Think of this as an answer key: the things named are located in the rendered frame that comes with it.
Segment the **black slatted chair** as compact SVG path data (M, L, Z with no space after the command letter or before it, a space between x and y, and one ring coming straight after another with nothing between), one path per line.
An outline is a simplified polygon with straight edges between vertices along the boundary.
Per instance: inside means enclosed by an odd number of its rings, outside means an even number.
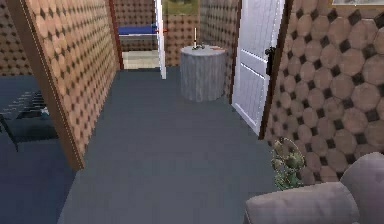
M57 139L40 90L24 92L0 111L0 132L5 131L18 149L19 143Z

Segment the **window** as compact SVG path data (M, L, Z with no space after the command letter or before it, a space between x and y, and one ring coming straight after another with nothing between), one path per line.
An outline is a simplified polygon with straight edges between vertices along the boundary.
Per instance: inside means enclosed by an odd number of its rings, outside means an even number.
M166 15L196 15L199 0L162 0L162 5Z

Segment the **blue bed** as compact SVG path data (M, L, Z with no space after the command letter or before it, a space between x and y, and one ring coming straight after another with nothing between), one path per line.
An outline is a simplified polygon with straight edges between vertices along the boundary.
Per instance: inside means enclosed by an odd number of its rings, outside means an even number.
M156 30L153 25L119 26L118 35L120 40L151 40L157 36Z

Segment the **white panelled room door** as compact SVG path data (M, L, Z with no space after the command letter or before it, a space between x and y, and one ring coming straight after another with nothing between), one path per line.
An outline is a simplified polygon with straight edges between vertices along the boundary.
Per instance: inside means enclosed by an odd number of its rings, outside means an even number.
M258 135L268 91L266 50L277 45L285 0L242 0L232 106Z

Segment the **framed wall picture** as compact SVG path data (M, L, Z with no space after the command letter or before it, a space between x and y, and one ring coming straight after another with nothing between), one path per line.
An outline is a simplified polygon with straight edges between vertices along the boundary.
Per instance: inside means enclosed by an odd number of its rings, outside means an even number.
M384 0L329 0L336 7L384 8Z

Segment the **grey sofa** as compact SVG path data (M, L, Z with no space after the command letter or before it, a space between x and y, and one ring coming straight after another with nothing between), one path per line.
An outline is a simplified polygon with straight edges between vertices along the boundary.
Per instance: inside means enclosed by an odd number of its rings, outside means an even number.
M384 155L360 157L338 182L252 197L244 224L384 224Z

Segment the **grey round side table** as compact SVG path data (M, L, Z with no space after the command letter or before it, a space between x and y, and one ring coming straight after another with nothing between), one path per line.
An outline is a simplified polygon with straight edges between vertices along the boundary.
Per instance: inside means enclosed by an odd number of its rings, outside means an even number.
M194 102L214 101L224 92L226 51L192 50L192 46L180 50L181 94Z

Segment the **green house plant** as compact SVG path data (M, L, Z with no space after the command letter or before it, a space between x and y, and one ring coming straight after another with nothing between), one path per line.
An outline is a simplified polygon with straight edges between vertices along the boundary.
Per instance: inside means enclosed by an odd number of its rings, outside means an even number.
M289 138L280 137L273 144L271 166L276 172L274 184L279 190L303 187L299 176L305 167L305 158Z

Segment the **white narrow room door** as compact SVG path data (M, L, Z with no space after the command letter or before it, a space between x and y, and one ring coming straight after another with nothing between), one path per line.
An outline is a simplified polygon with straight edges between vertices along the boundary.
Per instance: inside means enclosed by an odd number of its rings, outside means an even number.
M158 53L159 53L159 65L160 65L160 74L163 80L166 79L166 63L165 63L165 44L164 44L164 32L161 32L164 29L163 25L163 10L162 10L162 0L154 0L155 2L155 11L156 11L156 26L160 31L157 33L158 39Z

